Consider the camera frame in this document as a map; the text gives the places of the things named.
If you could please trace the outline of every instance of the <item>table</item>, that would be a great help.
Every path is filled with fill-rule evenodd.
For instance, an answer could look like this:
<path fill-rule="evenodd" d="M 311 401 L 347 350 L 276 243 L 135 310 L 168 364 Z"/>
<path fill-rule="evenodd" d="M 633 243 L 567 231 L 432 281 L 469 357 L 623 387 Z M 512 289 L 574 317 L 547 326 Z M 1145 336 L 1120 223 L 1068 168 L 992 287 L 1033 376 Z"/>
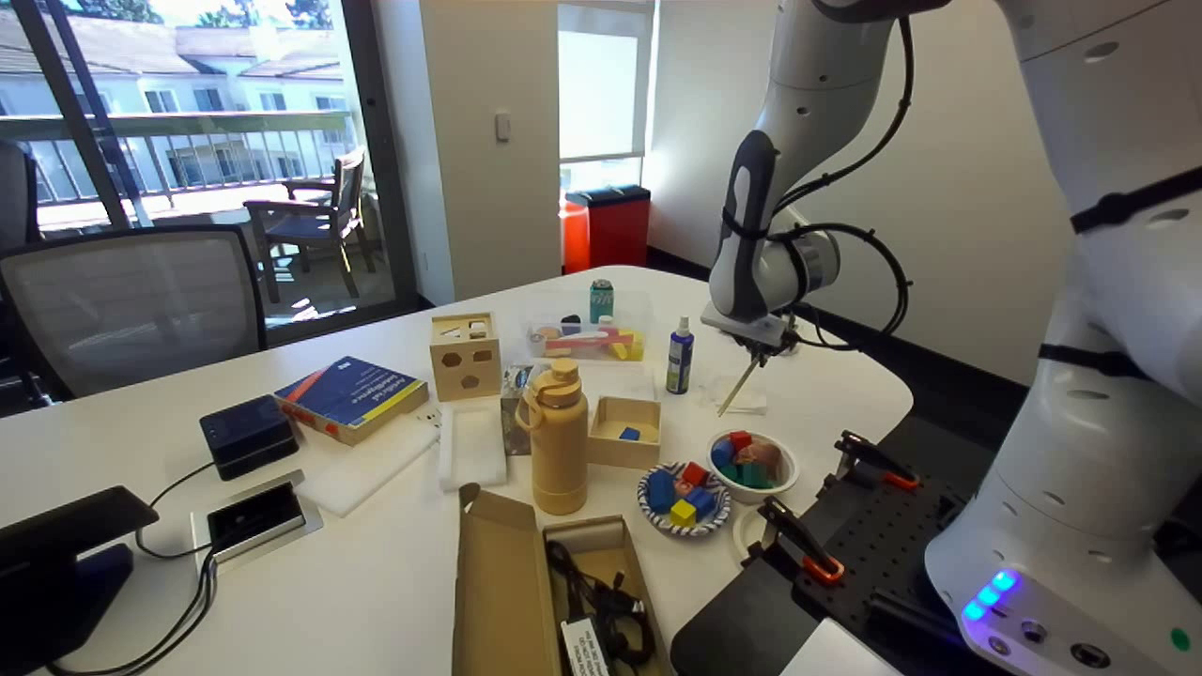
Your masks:
<path fill-rule="evenodd" d="M 608 279 L 615 317 L 645 330 L 645 361 L 584 364 L 586 394 L 661 397 L 661 463 L 703 459 L 723 429 L 775 434 L 790 440 L 803 465 L 785 495 L 800 511 L 835 471 L 832 444 L 840 429 L 879 440 L 908 412 L 907 384 L 875 361 L 800 350 L 754 372 L 736 406 L 719 416 L 719 401 L 748 369 L 748 357 L 719 330 L 699 326 L 708 287 L 639 267 L 601 267 L 9 416 L 0 421 L 0 525 L 110 484 L 127 484 L 152 501 L 207 463 L 197 425 L 202 412 L 292 384 L 342 352 L 430 380 L 430 317 L 491 311 L 505 361 L 525 364 L 532 361 L 525 324 L 547 311 L 584 317 L 592 279 Z M 680 317 L 695 324 L 695 387 L 683 397 L 661 394 L 669 330 Z M 147 529 L 147 540 L 162 548 L 192 545 L 192 511 L 211 511 L 218 501 L 292 471 L 318 474 L 347 455 L 388 450 L 396 434 L 388 425 L 361 448 L 337 448 L 310 434 L 301 455 L 242 483 L 202 474 L 159 508 L 162 521 Z M 514 459 L 512 474 L 512 484 L 497 494 L 531 501 L 531 459 Z M 736 574 L 736 556 L 724 535 L 699 545 L 661 539 L 635 508 L 639 476 L 635 471 L 591 465 L 591 503 L 570 520 L 629 520 L 651 605 L 661 637 L 673 638 Z M 318 529 L 221 569 L 214 614 L 166 658 L 162 673 L 452 673 L 454 556 L 454 495 L 440 494 L 436 455 L 425 450 L 355 516 L 322 516 Z M 192 580 L 192 564 L 139 556 L 117 605 L 67 667 L 104 670 L 153 645 L 184 608 Z"/>

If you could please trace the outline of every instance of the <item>wall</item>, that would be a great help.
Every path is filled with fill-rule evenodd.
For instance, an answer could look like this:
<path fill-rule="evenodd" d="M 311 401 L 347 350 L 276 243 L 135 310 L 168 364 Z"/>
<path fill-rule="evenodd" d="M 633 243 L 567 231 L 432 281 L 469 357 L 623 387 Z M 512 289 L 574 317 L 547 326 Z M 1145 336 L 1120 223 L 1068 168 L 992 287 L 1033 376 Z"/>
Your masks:
<path fill-rule="evenodd" d="M 664 0 L 645 168 L 655 250 L 709 265 L 730 157 L 765 91 L 770 27 L 775 0 Z M 918 107 L 901 135 L 803 215 L 873 225 L 901 256 L 912 279 L 907 344 L 1026 384 L 1063 275 L 1068 223 L 1011 33 L 992 6 L 952 6 L 918 17 L 912 31 Z M 832 168 L 862 157 L 893 117 L 898 54 L 893 38 L 879 107 Z M 883 267 L 857 243 L 847 256 L 823 310 L 879 324 L 889 306 Z"/>
<path fill-rule="evenodd" d="M 442 306 L 561 270 L 551 0 L 378 0 L 418 289 Z M 512 143 L 491 112 L 512 112 Z"/>

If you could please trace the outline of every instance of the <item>phone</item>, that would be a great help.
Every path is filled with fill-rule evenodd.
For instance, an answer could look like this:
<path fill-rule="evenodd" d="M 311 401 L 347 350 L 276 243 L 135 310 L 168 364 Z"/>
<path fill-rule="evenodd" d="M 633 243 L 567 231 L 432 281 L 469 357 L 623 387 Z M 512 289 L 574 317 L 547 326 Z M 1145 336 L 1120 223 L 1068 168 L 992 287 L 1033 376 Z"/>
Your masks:
<path fill-rule="evenodd" d="M 221 511 L 211 511 L 211 545 L 214 560 L 234 560 L 247 548 L 261 548 L 283 535 L 292 535 L 305 525 L 301 501 L 292 484 L 276 484 L 267 494 L 257 494 L 242 503 L 231 503 Z"/>

